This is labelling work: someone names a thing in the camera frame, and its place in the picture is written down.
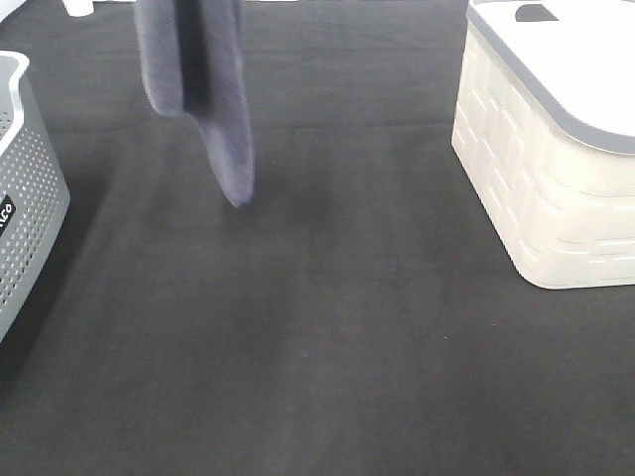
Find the grey microfibre towel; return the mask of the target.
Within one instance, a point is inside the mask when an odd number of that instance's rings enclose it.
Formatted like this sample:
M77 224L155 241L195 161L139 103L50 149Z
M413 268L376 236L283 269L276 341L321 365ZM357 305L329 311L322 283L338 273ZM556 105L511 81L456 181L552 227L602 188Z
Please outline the grey microfibre towel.
M255 153L244 81L240 1L139 1L143 85L163 116L188 115L235 207L254 192Z

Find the black table cloth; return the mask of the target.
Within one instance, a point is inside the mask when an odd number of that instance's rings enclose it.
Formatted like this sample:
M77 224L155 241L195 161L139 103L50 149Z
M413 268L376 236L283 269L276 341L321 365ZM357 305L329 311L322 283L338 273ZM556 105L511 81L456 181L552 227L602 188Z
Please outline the black table cloth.
M232 207L132 10L1 26L70 192L1 346L5 475L630 475L634 291L538 289L449 143L462 1L251 2Z

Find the cream plastic storage basket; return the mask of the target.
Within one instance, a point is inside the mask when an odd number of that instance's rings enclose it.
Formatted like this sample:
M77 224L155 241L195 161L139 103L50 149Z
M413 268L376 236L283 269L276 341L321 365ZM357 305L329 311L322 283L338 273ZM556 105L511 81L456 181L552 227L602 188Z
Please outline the cream plastic storage basket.
M634 281L634 5L471 1L452 147L518 273Z

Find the grey perforated plastic basket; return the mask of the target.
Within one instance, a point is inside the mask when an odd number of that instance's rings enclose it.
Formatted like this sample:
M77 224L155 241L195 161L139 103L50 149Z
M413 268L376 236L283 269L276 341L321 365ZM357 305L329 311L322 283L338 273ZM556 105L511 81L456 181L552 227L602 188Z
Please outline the grey perforated plastic basket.
M1 53L1 335L56 243L69 191L27 76L30 60Z

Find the white cylindrical object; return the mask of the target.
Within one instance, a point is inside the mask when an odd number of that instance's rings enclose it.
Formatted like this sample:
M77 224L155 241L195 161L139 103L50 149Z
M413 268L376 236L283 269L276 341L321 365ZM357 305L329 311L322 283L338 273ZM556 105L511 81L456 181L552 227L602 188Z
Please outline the white cylindrical object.
M66 12L74 18L81 18L91 15L94 12L92 0L63 0Z

